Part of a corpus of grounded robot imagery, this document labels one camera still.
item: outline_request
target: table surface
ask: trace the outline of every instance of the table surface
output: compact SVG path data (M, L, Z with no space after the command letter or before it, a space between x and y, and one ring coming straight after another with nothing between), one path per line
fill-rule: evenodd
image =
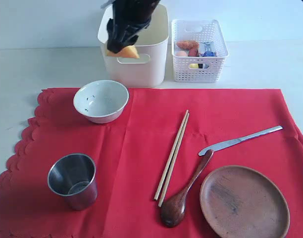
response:
M230 56L221 77L210 84L175 82L168 47L165 80L158 88L280 88L303 133L303 40L227 46ZM34 116L41 89L81 87L107 78L99 48L0 50L0 173Z

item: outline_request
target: white storage bin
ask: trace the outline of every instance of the white storage bin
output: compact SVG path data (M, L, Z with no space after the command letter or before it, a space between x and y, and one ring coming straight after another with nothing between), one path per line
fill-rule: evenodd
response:
M151 23L138 35L135 44L139 59L107 57L105 43L108 38L106 24L113 18L112 6L103 15L98 40L110 79L127 87L155 87L163 82L169 37L168 14L165 6L159 4L151 15Z
M217 20L175 19L171 25L171 52L173 56L174 77L177 82L215 82L219 79L225 58L228 57L221 28ZM213 41L216 57L178 57L181 49L176 43L183 40L197 42ZM202 63L203 68L190 68L192 63Z

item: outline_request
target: stainless steel cup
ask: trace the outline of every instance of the stainless steel cup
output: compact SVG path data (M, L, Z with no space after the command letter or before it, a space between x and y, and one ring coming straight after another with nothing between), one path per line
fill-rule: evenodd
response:
M96 165L85 154L70 154L58 160L49 170L48 186L64 197L75 210L83 210L97 198Z

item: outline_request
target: wooden chopstick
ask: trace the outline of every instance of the wooden chopstick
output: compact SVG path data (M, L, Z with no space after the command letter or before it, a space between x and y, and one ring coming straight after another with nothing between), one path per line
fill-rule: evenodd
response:
M180 148L180 145L181 145L181 141L182 141L183 135L185 133L185 129L186 129L186 125L187 125L187 122L188 122L188 118L189 118L189 113L187 113L186 120L185 120L185 122L183 124L182 130L181 130L181 133L180 133L180 136L179 136L179 139L178 139L178 143L177 143L175 152L174 152L173 157L172 157L172 161L171 161L171 164L170 164L170 167L169 167L169 170L168 170L168 174L167 174L167 178L166 178L166 181L165 181L165 185L164 185L164 187L162 189L162 192L161 192L161 196L160 196L160 200L159 200L159 203L158 203L158 207L162 206L162 203L163 203L163 201L165 199L165 195L166 195L166 192L167 192L167 188L168 188L168 185L169 185L169 181L170 181L170 178L171 178L173 167L175 165L176 158L177 158L177 155L178 155L178 151L179 151L179 148Z
M173 142L173 145L172 145L172 148L171 148L171 151L170 151L170 154L169 154L169 157L168 157L168 160L167 160L165 169L164 169L163 172L162 172L162 176L161 176L160 182L159 182L159 184L158 184L158 188L157 188L157 191L156 191L154 200L158 200L158 197L159 197L159 194L160 194L160 191L161 191L161 187L162 187L163 182L164 182L164 180L165 180L165 177L166 177L166 174L167 174L167 171L168 171L168 168L169 168L171 159L172 159L172 155L173 155L173 153L174 153L174 151L175 151L175 149L176 149L176 146L177 146L177 143L178 143L178 139L179 139L179 136L180 136L180 134L181 134L182 127L183 127L183 125L184 125L184 122L185 122L185 120L186 120L186 117L187 117L188 112L189 112L189 110L186 110L185 116L183 117L182 122L181 122L180 127L179 127L179 130L178 130L178 132L177 132L175 141Z

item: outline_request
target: butter knife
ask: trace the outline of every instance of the butter knife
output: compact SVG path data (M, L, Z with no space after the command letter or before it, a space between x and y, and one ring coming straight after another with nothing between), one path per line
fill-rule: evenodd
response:
M282 129L282 126L278 125L278 126L266 129L266 130L262 130L260 132L256 132L256 133L251 134L251 135L243 136L243 137L233 139L233 140L227 140L227 141L219 142L219 143L216 143L214 145L210 145L210 146L204 148L203 150L201 150L198 153L198 155L199 156L204 155L207 150L213 150L213 151L223 150L223 149L225 149L227 147L230 147L232 145L236 145L236 144L244 142L246 140L253 139L253 138L259 137L261 135L266 135L268 133L278 131L278 130L281 130L281 129Z

